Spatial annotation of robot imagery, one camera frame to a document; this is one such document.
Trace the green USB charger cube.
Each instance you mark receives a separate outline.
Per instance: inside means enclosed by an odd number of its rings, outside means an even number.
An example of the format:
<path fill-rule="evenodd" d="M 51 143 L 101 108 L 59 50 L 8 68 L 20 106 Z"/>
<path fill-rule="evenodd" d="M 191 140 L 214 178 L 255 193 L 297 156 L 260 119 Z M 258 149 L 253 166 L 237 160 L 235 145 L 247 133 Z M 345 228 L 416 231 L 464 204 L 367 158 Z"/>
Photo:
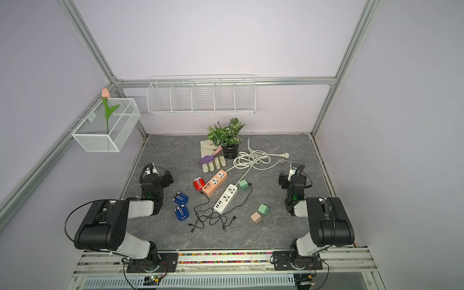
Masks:
<path fill-rule="evenodd" d="M 247 190 L 250 187 L 250 184 L 246 180 L 241 180 L 239 181 L 238 186 L 241 190 Z"/>

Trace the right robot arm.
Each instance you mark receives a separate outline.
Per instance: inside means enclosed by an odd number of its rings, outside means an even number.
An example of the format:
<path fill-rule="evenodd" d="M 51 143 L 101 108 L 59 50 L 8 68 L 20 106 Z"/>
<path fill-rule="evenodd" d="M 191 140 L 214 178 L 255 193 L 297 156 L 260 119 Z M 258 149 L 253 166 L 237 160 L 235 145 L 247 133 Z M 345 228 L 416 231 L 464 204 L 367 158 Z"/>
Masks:
<path fill-rule="evenodd" d="M 286 190 L 285 207 L 291 216 L 307 218 L 309 231 L 293 240 L 288 251 L 273 252 L 277 271 L 321 270 L 322 251 L 330 247 L 352 245 L 354 229 L 340 198 L 305 197 L 306 177 L 279 175 L 279 185 Z"/>

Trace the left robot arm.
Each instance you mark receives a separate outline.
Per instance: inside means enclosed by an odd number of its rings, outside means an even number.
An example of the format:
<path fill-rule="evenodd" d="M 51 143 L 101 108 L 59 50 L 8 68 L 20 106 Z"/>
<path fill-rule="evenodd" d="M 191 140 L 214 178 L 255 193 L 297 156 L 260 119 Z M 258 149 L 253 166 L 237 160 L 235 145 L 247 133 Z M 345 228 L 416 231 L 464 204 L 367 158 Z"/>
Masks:
<path fill-rule="evenodd" d="M 172 174 L 161 167 L 148 165 L 139 176 L 141 198 L 98 199 L 89 205 L 87 214 L 72 237 L 67 232 L 68 216 L 64 223 L 67 238 L 78 250 L 106 252 L 122 256 L 137 271 L 168 272 L 154 242 L 142 240 L 127 232 L 130 219 L 159 214 L 164 200 L 164 188 L 174 182 Z"/>

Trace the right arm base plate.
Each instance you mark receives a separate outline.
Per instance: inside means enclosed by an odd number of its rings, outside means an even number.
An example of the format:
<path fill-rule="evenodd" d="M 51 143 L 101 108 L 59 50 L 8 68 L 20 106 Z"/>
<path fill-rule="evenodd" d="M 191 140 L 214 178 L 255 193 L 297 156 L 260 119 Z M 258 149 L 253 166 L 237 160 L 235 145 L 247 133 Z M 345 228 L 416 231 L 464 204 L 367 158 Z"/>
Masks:
<path fill-rule="evenodd" d="M 296 253 L 287 251 L 274 251 L 269 259 L 276 271 L 303 271 L 323 269 L 320 256 L 299 256 Z"/>

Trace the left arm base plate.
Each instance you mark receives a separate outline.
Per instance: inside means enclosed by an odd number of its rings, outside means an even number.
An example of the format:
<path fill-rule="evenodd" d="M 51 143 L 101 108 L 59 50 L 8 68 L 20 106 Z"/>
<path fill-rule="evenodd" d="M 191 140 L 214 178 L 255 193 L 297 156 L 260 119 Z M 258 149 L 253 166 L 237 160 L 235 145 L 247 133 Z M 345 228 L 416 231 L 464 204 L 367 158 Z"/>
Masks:
<path fill-rule="evenodd" d="M 126 272 L 128 273 L 174 273 L 178 264 L 179 255 L 176 252 L 158 253 L 154 260 L 150 257 L 135 259 L 128 262 Z"/>

